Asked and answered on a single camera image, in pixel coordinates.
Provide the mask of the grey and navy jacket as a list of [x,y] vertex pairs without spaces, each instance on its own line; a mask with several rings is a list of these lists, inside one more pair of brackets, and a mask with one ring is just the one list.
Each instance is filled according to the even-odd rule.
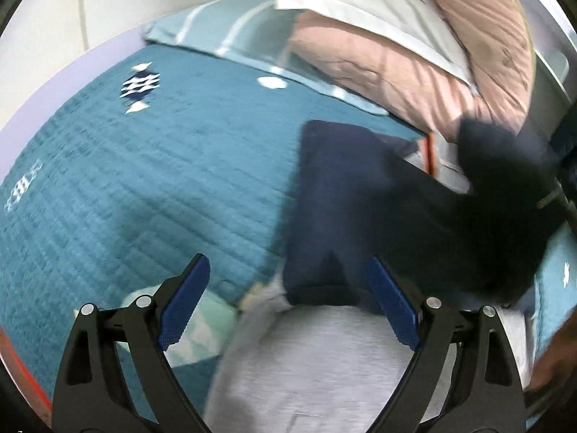
[[464,119],[457,193],[404,143],[321,120],[301,132],[283,269],[245,310],[213,379],[214,432],[372,432],[413,352],[368,283],[368,263],[460,311],[515,304],[564,212],[555,154],[535,134]]

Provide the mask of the teal quilted bed cover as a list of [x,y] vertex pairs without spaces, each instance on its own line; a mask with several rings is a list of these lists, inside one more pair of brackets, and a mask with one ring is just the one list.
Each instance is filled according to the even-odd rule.
[[312,120],[415,132],[294,81],[161,45],[69,99],[1,186],[1,324],[54,399],[81,307],[129,306],[201,253],[210,276],[165,357],[204,412],[243,313],[285,262]]

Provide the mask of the pink folded duvet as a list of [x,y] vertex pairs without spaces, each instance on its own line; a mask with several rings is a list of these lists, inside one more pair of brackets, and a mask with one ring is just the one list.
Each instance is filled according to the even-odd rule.
[[342,87],[455,141],[470,116],[518,132],[536,62],[518,0],[277,0],[290,50]]

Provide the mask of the striped light blue pillow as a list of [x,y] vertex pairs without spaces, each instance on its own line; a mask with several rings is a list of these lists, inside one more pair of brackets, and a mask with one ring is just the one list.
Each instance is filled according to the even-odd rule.
[[148,43],[162,44],[252,67],[298,82],[359,110],[387,110],[336,84],[290,51],[297,10],[278,10],[276,0],[213,0],[153,22]]

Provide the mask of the white pillow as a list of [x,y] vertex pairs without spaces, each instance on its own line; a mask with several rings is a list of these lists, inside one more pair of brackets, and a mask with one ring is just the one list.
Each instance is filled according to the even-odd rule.
[[466,52],[433,0],[277,0],[276,8],[312,11],[381,36],[477,90]]

